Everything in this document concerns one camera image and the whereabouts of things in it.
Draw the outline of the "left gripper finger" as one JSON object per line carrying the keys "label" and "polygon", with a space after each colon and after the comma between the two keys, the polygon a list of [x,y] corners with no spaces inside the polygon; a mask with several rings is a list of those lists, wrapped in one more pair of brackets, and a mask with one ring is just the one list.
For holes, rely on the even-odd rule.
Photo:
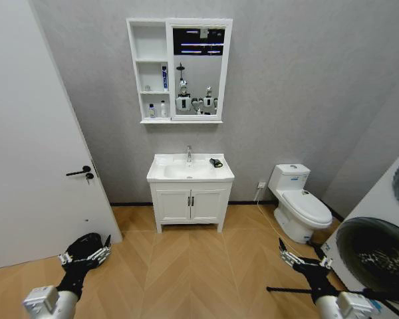
{"label": "left gripper finger", "polygon": [[90,255],[90,260],[94,266],[101,265],[106,258],[111,254],[111,235],[109,235],[102,248],[98,249],[95,253]]}
{"label": "left gripper finger", "polygon": [[90,255],[102,248],[102,238],[98,233],[88,233],[79,237],[68,246],[67,250],[59,255],[62,265],[72,261],[87,259]]}

